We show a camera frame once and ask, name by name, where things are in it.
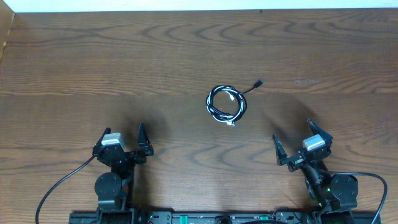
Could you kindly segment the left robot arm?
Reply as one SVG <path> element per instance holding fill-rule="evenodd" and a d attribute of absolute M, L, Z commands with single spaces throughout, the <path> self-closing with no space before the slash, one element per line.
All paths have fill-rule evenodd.
<path fill-rule="evenodd" d="M 95 182 L 98 196 L 96 223 L 145 223 L 144 212 L 132 205 L 134 168 L 154 155 L 144 123 L 139 125 L 136 151 L 126 152 L 121 133 L 106 128 L 93 147 L 92 155 L 111 170 L 100 175 Z"/>

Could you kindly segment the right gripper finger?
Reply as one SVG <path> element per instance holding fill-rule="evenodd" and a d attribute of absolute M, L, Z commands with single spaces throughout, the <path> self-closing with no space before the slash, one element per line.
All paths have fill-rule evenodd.
<path fill-rule="evenodd" d="M 332 140 L 332 136 L 324 131 L 322 128 L 320 128 L 317 124 L 315 124 L 314 121 L 312 121 L 311 119 L 307 119 L 307 123 L 314 135 L 320 135 L 325 141 Z"/>
<path fill-rule="evenodd" d="M 274 146 L 275 146 L 277 162 L 284 162 L 287 159 L 287 154 L 284 151 L 282 144 L 280 143 L 280 141 L 274 134 L 272 135 L 272 140 L 273 140 Z"/>

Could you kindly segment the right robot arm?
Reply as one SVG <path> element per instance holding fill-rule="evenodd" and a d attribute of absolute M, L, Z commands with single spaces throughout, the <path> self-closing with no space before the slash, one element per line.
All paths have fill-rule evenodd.
<path fill-rule="evenodd" d="M 294 156 L 289 157 L 276 135 L 272 136 L 277 165 L 304 174 L 308 194 L 320 206 L 319 210 L 310 212 L 306 222 L 354 223 L 352 209 L 358 206 L 358 180 L 350 174 L 328 172 L 323 160 L 331 154 L 333 137 L 311 119 L 307 122 L 313 136 L 303 140 L 301 150 Z"/>

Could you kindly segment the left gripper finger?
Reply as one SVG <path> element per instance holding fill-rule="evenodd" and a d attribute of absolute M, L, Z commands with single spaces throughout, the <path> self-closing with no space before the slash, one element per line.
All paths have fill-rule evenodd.
<path fill-rule="evenodd" d="M 137 145 L 141 148 L 143 152 L 152 152 L 152 144 L 147 137 L 144 123 L 140 123 L 139 125 Z"/>
<path fill-rule="evenodd" d="M 101 135 L 100 139 L 98 140 L 98 144 L 99 144 L 99 145 L 102 145 L 101 142 L 102 142 L 103 138 L 104 138 L 107 134 L 110 134 L 110 133 L 111 133 L 111 128 L 109 128 L 109 127 L 105 128 L 103 134 Z"/>

